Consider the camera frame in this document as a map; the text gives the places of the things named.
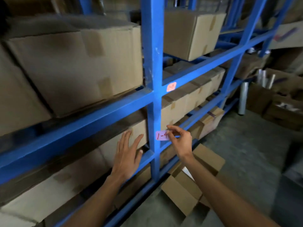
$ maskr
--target pink label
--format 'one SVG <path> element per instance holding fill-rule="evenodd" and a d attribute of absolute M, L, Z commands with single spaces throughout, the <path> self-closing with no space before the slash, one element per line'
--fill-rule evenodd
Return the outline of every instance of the pink label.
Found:
<path fill-rule="evenodd" d="M 177 86 L 177 82 L 170 83 L 169 85 L 167 85 L 166 91 L 167 92 L 173 91 L 176 89 L 176 86 Z"/>
<path fill-rule="evenodd" d="M 166 141 L 169 140 L 169 136 L 167 135 L 168 130 L 156 131 L 156 140 Z"/>

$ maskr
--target forearm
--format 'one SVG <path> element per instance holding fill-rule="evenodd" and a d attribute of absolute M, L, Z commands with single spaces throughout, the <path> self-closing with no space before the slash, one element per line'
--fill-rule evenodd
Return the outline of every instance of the forearm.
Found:
<path fill-rule="evenodd" d="M 187 158 L 184 163 L 226 227 L 278 226 L 223 185 L 194 157 Z"/>
<path fill-rule="evenodd" d="M 108 176 L 100 189 L 65 223 L 64 227 L 100 227 L 103 225 L 123 181 Z"/>

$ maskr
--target storage shelf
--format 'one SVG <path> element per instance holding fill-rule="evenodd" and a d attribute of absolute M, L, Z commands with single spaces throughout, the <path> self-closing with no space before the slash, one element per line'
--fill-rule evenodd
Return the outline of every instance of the storage shelf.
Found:
<path fill-rule="evenodd" d="M 92 13 L 91 2 L 89 0 L 79 1 L 84 14 Z M 161 97 L 167 94 L 168 84 L 176 82 L 176 88 L 181 87 L 233 58 L 224 84 L 218 92 L 218 95 L 203 108 L 192 113 L 192 116 L 182 123 L 180 127 L 188 129 L 213 107 L 222 107 L 222 102 L 225 97 L 243 82 L 242 80 L 234 80 L 234 75 L 244 52 L 264 41 L 260 56 L 262 57 L 265 54 L 279 24 L 282 22 L 284 14 L 292 2 L 292 0 L 286 0 L 271 30 L 255 30 L 256 22 L 260 17 L 266 1 L 267 0 L 256 0 L 248 24 L 243 31 L 227 33 L 220 36 L 216 47 L 227 49 L 226 51 L 214 57 L 199 57 L 191 61 L 191 63 L 195 64 L 192 67 L 162 80 L 163 61 L 166 59 L 166 56 L 170 56 L 163 54 L 164 6 L 167 6 L 167 0 L 141 0 L 142 46 L 144 48 L 143 67 L 145 69 L 146 87 L 64 126 L 44 134 L 33 135 L 30 139 L 19 139 L 12 147 L 4 151 L 0 150 L 2 151 L 0 153 L 0 184 L 44 164 L 54 156 L 64 153 L 64 150 L 77 142 L 90 137 L 105 127 L 147 106 L 150 149 L 143 154 L 137 172 L 150 163 L 152 179 L 134 198 L 119 210 L 113 218 L 108 220 L 105 226 L 116 225 L 178 161 L 178 158 L 174 157 L 160 170 L 160 153 L 167 148 L 171 142 L 166 141 L 160 143 L 156 141 L 154 137 L 155 132 L 160 130 Z M 188 8 L 194 10 L 195 3 L 196 0 L 189 0 Z M 240 18 L 243 4 L 244 0 L 233 0 L 227 16 L 226 25 L 222 28 L 222 31 L 235 28 L 236 22 Z M 231 43 L 230 38 L 240 39 L 239 44 Z M 229 105 L 226 105 L 225 110 L 230 110 L 237 101 L 238 100 L 235 99 Z M 57 223 L 56 226 L 62 225 L 68 218 L 69 216 Z"/>

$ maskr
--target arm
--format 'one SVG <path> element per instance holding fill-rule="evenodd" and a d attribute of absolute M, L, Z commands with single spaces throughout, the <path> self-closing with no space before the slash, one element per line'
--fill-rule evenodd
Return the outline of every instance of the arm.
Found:
<path fill-rule="evenodd" d="M 136 172 L 142 150 L 136 150 L 143 135 L 139 135 L 131 148 L 128 147 L 131 131 L 124 132 L 117 144 L 112 173 L 100 189 L 65 223 L 63 227 L 100 227 L 103 225 L 120 187 Z"/>
<path fill-rule="evenodd" d="M 177 126 L 168 125 L 167 127 L 172 130 L 168 135 L 179 159 L 185 164 L 196 184 L 226 227 L 278 227 L 275 222 L 223 185 L 195 159 L 191 149 L 192 137 L 190 132 Z M 175 132 L 180 133 L 179 139 L 173 135 Z"/>

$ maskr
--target hand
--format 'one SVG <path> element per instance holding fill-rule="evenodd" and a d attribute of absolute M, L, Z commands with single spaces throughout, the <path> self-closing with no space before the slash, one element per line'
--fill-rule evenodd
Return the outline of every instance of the hand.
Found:
<path fill-rule="evenodd" d="M 143 151 L 140 150 L 136 157 L 138 144 L 144 135 L 139 135 L 135 139 L 132 146 L 128 147 L 130 135 L 131 131 L 126 131 L 122 134 L 122 137 L 117 144 L 114 166 L 111 173 L 111 176 L 117 177 L 119 180 L 122 180 L 122 183 L 130 179 L 136 172 L 143 154 Z"/>
<path fill-rule="evenodd" d="M 192 154 L 191 149 L 192 137 L 190 132 L 173 125 L 167 125 L 167 128 L 170 129 L 170 131 L 168 132 L 168 136 L 170 141 L 172 142 L 172 145 L 174 146 L 174 149 L 179 159 L 182 162 L 186 162 L 187 160 L 193 158 L 194 156 Z M 179 133 L 180 138 L 177 139 L 174 136 L 174 133 Z"/>

